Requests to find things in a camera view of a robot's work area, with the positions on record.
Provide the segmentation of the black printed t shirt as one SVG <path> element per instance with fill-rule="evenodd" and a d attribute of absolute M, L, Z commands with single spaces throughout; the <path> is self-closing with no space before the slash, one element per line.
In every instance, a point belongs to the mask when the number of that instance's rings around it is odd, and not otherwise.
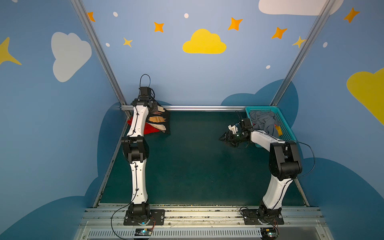
<path fill-rule="evenodd" d="M 156 110 L 151 111 L 148 116 L 146 123 L 151 125 L 157 130 L 170 135 L 171 134 L 171 113 L 166 110 L 163 106 L 158 105 Z"/>

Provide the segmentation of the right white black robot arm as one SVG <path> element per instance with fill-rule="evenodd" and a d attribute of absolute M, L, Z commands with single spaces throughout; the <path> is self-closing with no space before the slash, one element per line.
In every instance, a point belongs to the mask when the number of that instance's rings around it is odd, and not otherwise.
<path fill-rule="evenodd" d="M 219 141 L 234 148 L 240 143 L 252 142 L 269 152 L 271 180 L 258 209 L 258 218 L 261 222 L 278 218 L 289 185 L 303 169 L 297 143 L 292 140 L 278 139 L 264 131 L 247 131 L 245 133 L 228 131 L 219 137 Z"/>

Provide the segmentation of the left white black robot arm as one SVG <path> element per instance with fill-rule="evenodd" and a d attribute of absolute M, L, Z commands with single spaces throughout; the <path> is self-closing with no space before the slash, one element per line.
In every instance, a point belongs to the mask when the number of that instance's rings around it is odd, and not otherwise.
<path fill-rule="evenodd" d="M 154 100 L 135 99 L 130 129 L 121 139 L 123 154 L 131 167 L 132 197 L 127 218 L 144 225 L 150 221 L 150 205 L 146 189 L 146 164 L 150 150 L 144 137 L 149 113 L 156 108 Z"/>

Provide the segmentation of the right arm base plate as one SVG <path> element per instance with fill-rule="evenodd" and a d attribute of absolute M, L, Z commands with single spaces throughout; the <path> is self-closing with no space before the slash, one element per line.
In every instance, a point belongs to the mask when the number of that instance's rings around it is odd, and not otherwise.
<path fill-rule="evenodd" d="M 242 209 L 241 215 L 246 225 L 283 225 L 282 208 L 269 209 Z"/>

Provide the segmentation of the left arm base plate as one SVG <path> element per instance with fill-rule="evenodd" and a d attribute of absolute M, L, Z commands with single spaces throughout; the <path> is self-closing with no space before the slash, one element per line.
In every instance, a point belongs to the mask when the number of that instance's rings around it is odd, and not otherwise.
<path fill-rule="evenodd" d="M 165 220 L 165 210 L 131 211 L 128 210 L 124 217 L 124 226 L 162 226 Z"/>

